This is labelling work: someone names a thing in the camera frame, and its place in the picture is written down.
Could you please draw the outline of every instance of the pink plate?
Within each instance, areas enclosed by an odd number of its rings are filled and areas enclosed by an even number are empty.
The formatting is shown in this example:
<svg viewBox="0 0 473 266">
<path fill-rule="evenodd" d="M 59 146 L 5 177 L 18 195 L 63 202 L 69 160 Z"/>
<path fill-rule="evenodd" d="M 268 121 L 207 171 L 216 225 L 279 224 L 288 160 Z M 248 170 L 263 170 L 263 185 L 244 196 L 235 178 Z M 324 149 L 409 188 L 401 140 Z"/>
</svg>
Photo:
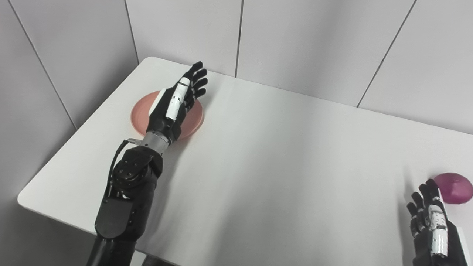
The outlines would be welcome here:
<svg viewBox="0 0 473 266">
<path fill-rule="evenodd" d="M 140 133 L 141 136 L 146 134 L 146 128 L 149 121 L 149 109 L 153 104 L 159 91 L 151 92 L 145 97 L 141 98 L 131 110 L 131 124 L 133 128 Z M 194 133 L 203 121 L 203 109 L 201 103 L 196 100 L 192 109 L 187 113 L 184 122 L 181 125 L 181 136 L 179 139 L 186 138 Z"/>
</svg>

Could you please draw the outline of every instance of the black cable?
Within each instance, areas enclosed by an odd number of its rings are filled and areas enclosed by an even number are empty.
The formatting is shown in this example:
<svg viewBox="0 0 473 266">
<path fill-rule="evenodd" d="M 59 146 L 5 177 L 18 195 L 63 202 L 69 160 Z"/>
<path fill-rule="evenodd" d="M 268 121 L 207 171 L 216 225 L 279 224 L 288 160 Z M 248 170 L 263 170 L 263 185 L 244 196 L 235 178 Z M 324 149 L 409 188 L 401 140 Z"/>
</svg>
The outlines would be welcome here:
<svg viewBox="0 0 473 266">
<path fill-rule="evenodd" d="M 120 154 L 120 152 L 122 152 L 123 148 L 125 148 L 125 146 L 128 143 L 130 143 L 128 140 L 123 140 L 123 142 L 120 144 L 120 146 L 118 146 L 118 149 L 115 152 L 114 159 L 112 160 L 112 164 L 110 165 L 110 171 L 108 172 L 108 178 L 109 179 L 112 178 L 112 171 L 114 170 L 115 162 L 117 161 L 118 154 Z"/>
</svg>

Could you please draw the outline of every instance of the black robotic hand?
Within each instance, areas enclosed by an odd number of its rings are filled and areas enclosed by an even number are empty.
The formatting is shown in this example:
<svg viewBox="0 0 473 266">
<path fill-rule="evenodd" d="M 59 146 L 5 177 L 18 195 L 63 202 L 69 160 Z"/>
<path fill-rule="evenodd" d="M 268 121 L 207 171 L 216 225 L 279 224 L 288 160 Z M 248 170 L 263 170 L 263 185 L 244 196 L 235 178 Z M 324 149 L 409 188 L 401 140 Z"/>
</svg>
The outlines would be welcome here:
<svg viewBox="0 0 473 266">
<path fill-rule="evenodd" d="M 181 124 L 195 100 L 205 94 L 207 70 L 197 62 L 171 88 L 162 90 L 149 111 L 147 133 L 158 133 L 175 142 L 181 135 Z"/>
<path fill-rule="evenodd" d="M 416 257 L 414 266 L 467 266 L 456 226 L 448 220 L 442 196 L 433 179 L 419 186 L 422 196 L 414 192 L 411 232 Z"/>
<path fill-rule="evenodd" d="M 154 190 L 163 170 L 163 152 L 181 134 L 181 124 L 195 100 L 205 94 L 207 70 L 195 63 L 171 88 L 162 90 L 150 108 L 142 141 L 124 140 L 115 152 L 97 214 L 97 238 L 87 266 L 128 266 L 136 241 L 145 231 Z M 127 143 L 138 146 L 125 151 Z"/>
</svg>

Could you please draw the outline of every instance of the purple ball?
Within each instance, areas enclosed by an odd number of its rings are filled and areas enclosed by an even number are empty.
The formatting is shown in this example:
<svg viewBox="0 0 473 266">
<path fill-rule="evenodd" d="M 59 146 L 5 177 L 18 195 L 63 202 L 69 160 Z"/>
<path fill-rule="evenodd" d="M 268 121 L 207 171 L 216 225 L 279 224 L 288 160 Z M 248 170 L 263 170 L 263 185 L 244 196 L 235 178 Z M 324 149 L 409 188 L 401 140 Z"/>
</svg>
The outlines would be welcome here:
<svg viewBox="0 0 473 266">
<path fill-rule="evenodd" d="M 443 173 L 434 178 L 445 203 L 463 204 L 473 197 L 473 185 L 457 173 Z"/>
</svg>

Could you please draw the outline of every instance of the table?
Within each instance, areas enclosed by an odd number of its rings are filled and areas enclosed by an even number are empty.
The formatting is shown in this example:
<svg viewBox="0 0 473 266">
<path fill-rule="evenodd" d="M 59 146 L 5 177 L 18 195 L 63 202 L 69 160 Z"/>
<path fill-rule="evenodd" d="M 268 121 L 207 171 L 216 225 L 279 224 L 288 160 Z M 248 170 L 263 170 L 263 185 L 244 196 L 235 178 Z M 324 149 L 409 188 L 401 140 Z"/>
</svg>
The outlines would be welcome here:
<svg viewBox="0 0 473 266">
<path fill-rule="evenodd" d="M 145 59 L 21 191 L 94 233 L 133 105 L 188 66 Z M 183 266 L 411 265 L 405 205 L 427 178 L 473 177 L 473 136 L 209 72 L 205 119 L 164 154 L 137 249 Z M 473 247 L 473 203 L 449 205 Z"/>
</svg>

